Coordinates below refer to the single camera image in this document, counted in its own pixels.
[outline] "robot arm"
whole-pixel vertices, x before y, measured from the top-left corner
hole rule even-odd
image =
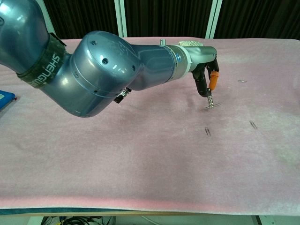
[[[69,54],[48,34],[34,0],[0,0],[0,47],[1,64],[79,117],[98,114],[128,91],[176,80],[188,72],[193,73],[199,94],[211,97],[218,77],[213,47],[131,45],[114,34],[93,31]],[[208,88],[205,68],[211,76]]]

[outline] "screw hole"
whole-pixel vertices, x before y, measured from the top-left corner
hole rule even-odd
[[[107,59],[107,58],[102,59],[102,63],[103,63],[104,65],[107,64],[107,63],[108,63],[108,59]]]

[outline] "black curtain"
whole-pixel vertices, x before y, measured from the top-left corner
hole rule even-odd
[[[300,1],[223,0],[214,38],[300,39]]]
[[[128,37],[204,38],[212,0],[125,0]]]
[[[56,35],[82,38],[93,30],[118,35],[113,0],[44,0]]]

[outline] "blue object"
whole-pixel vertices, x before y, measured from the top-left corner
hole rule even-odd
[[[15,94],[0,90],[0,109],[10,103],[12,100],[17,100]]]

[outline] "black strap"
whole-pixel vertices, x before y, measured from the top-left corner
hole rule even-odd
[[[54,36],[49,35],[48,45],[40,58],[28,71],[17,75],[32,87],[41,88],[56,76],[63,63],[64,55],[64,45]]]

